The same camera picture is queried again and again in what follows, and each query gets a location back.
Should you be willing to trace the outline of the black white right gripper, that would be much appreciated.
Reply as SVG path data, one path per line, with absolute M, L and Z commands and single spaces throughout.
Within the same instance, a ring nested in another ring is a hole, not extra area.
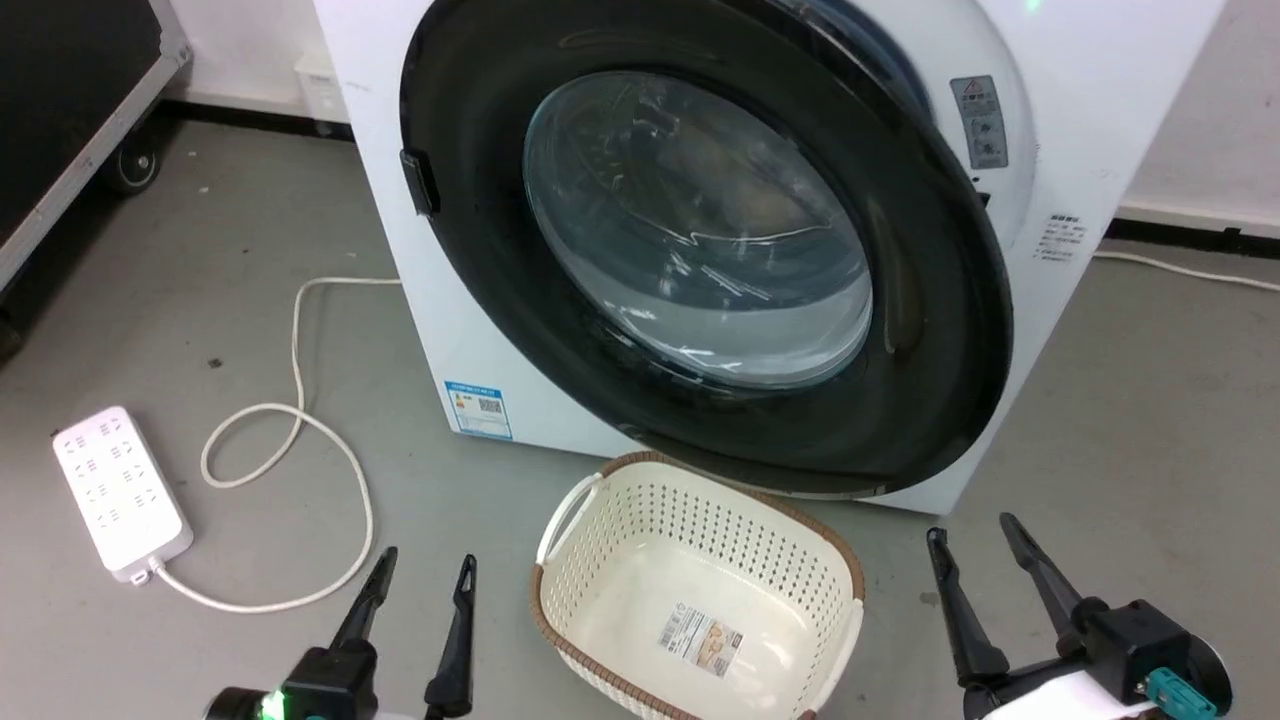
M 931 556 L 965 719 L 1193 719 L 1192 634 L 1144 600 L 1116 609 L 1082 596 L 1012 512 L 1000 527 L 1056 634 L 1059 657 L 1010 670 L 966 597 L 948 533 L 931 528 Z

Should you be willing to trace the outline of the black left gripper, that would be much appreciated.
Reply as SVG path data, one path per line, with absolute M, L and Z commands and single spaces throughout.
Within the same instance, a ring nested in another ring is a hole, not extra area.
M 383 551 L 333 638 L 307 650 L 279 688 L 259 701 L 260 719 L 406 719 L 380 707 L 378 652 L 370 633 L 385 603 L 399 550 Z M 474 624 L 477 560 L 466 555 L 452 602 L 454 614 L 436 675 L 424 693 L 425 717 L 465 717 L 474 710 Z

